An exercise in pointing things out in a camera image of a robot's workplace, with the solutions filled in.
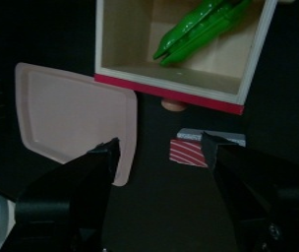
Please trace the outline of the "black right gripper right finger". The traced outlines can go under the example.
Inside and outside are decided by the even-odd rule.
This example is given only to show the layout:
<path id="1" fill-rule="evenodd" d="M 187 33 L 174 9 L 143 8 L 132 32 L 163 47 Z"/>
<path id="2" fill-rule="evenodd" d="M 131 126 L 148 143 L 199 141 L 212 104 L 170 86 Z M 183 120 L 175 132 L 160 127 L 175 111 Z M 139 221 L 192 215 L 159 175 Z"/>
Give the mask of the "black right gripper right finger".
<path id="1" fill-rule="evenodd" d="M 299 165 L 207 133 L 200 149 L 240 252 L 299 252 Z"/>

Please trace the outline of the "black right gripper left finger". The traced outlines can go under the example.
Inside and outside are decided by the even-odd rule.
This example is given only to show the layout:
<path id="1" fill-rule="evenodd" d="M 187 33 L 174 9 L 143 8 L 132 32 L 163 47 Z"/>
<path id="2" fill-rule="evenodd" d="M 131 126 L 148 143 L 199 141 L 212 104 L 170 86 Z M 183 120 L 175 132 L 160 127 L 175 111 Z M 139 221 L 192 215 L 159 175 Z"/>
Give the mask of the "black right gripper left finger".
<path id="1" fill-rule="evenodd" d="M 103 226 L 119 156 L 113 138 L 26 187 L 0 252 L 104 251 Z"/>

